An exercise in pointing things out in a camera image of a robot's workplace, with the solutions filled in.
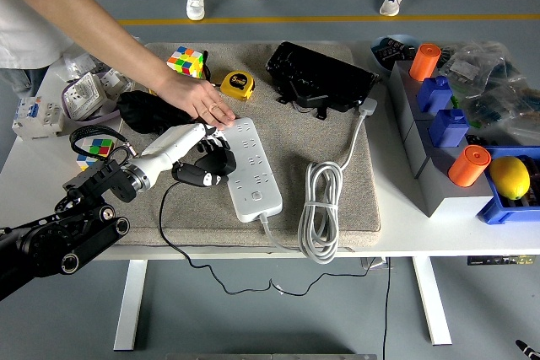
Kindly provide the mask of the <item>person's right hand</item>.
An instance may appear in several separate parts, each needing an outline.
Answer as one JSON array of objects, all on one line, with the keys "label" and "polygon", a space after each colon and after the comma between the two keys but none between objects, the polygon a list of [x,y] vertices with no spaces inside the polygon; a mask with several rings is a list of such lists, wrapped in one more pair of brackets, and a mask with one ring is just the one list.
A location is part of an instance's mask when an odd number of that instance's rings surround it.
[{"label": "person's right hand", "polygon": [[231,126],[235,120],[235,113],[206,80],[172,73],[153,91],[167,103],[185,111],[192,119],[200,119],[218,129]]}]

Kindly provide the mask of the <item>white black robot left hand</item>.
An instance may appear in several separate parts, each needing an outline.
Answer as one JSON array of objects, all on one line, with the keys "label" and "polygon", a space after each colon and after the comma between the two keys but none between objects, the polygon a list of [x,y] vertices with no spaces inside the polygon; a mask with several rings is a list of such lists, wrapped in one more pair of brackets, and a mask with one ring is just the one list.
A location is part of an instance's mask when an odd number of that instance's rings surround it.
[{"label": "white black robot left hand", "polygon": [[165,131],[138,158],[131,161],[140,172],[137,177],[143,184],[142,189],[146,191],[152,188],[161,172],[171,169],[175,162],[201,141],[230,150],[227,138],[215,126],[195,123],[173,126]]}]

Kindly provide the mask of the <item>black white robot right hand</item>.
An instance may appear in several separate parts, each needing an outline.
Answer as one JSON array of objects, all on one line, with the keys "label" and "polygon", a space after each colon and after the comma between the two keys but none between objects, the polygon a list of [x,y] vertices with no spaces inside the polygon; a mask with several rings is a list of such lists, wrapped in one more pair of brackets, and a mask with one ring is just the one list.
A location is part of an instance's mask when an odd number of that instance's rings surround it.
[{"label": "black white robot right hand", "polygon": [[523,352],[523,354],[530,360],[540,360],[540,353],[528,346],[522,340],[515,340],[517,347]]}]

